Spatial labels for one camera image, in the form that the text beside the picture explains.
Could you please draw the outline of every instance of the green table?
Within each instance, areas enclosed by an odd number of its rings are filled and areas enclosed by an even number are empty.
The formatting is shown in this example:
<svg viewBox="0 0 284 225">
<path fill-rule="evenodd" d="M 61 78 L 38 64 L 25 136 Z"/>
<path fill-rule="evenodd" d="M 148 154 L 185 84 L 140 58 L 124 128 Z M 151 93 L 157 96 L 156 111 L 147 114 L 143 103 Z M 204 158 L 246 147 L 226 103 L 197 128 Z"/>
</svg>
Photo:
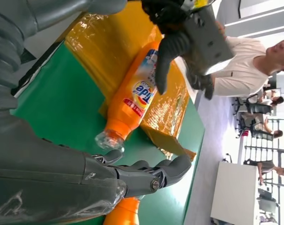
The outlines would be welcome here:
<svg viewBox="0 0 284 225">
<path fill-rule="evenodd" d="M 95 154 L 102 153 L 102 149 L 96 144 L 86 149 L 86 143 L 104 129 L 106 121 L 98 113 L 104 100 L 83 67 L 61 45 L 19 97 L 19 108 L 13 113 L 28 120 L 39 137 Z M 203 125 L 190 102 L 179 137 L 179 143 L 198 152 L 203 134 Z M 131 165 L 141 159 L 154 166 L 166 158 L 139 128 L 125 142 L 125 157 L 117 163 Z M 140 224 L 182 224 L 194 163 L 182 181 L 143 198 L 139 210 Z M 102 221 L 99 217 L 81 224 L 101 225 Z"/>
</svg>

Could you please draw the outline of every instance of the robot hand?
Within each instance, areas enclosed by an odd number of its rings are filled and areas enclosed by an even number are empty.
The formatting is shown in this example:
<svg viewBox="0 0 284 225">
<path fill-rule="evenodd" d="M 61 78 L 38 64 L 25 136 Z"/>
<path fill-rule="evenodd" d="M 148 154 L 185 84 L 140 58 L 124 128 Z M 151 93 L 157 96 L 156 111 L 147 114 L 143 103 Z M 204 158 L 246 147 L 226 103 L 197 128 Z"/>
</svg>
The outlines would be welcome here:
<svg viewBox="0 0 284 225">
<path fill-rule="evenodd" d="M 186 64 L 185 75 L 191 86 L 205 90 L 208 99 L 213 97 L 210 75 L 203 75 L 210 67 L 233 57 L 208 9 L 214 1 L 142 0 L 144 11 L 165 35 L 159 46 L 155 74 L 160 94 L 167 89 L 167 77 L 170 63 L 182 56 Z"/>
<path fill-rule="evenodd" d="M 99 162 L 109 165 L 121 159 L 122 153 L 118 150 L 113 150 L 105 156 L 96 155 L 93 157 Z M 190 167 L 190 158 L 187 155 L 182 155 L 173 161 L 161 161 L 155 167 L 150 167 L 148 162 L 140 160 L 131 166 L 109 166 L 108 169 L 114 168 L 117 174 L 116 178 L 125 182 L 127 185 L 125 197 L 134 197 L 151 194 L 160 188 L 177 183 Z"/>
</svg>

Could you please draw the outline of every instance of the metal screw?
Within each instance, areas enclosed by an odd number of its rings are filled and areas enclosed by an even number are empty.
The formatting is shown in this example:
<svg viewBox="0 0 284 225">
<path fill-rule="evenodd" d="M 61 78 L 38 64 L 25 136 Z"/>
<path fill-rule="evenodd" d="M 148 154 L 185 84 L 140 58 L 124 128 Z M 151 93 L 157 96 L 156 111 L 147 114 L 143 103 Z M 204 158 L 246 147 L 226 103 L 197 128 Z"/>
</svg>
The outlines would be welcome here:
<svg viewBox="0 0 284 225">
<path fill-rule="evenodd" d="M 157 191 L 160 187 L 160 183 L 157 180 L 153 180 L 151 184 L 151 188 L 154 191 Z"/>
</svg>

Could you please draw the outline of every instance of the white desk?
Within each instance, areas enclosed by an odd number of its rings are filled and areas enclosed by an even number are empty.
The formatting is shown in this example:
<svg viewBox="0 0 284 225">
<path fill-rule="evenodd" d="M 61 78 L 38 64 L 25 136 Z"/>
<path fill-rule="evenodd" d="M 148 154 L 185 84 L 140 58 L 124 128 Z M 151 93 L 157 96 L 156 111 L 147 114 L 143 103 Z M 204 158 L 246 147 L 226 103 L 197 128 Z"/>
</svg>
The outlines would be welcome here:
<svg viewBox="0 0 284 225">
<path fill-rule="evenodd" d="M 210 217 L 234 225 L 257 225 L 257 167 L 220 162 Z"/>
</svg>

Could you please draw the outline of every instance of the cardboard box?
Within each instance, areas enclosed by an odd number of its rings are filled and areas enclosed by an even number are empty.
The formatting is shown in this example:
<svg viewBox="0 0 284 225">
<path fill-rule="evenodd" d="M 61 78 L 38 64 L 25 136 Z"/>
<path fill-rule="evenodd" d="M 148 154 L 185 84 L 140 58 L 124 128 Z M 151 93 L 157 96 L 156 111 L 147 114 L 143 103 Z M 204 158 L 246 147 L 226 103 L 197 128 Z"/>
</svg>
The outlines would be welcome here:
<svg viewBox="0 0 284 225">
<path fill-rule="evenodd" d="M 111 16 L 85 15 L 65 38 L 72 51 L 101 90 L 105 109 L 127 69 L 144 45 L 160 41 L 159 29 L 149 21 L 140 2 L 130 2 Z M 187 153 L 178 141 L 189 96 L 176 63 L 168 75 L 168 91 L 157 94 L 142 122 L 142 128 L 156 146 L 177 155 Z M 188 151 L 194 158 L 194 154 Z"/>
</svg>

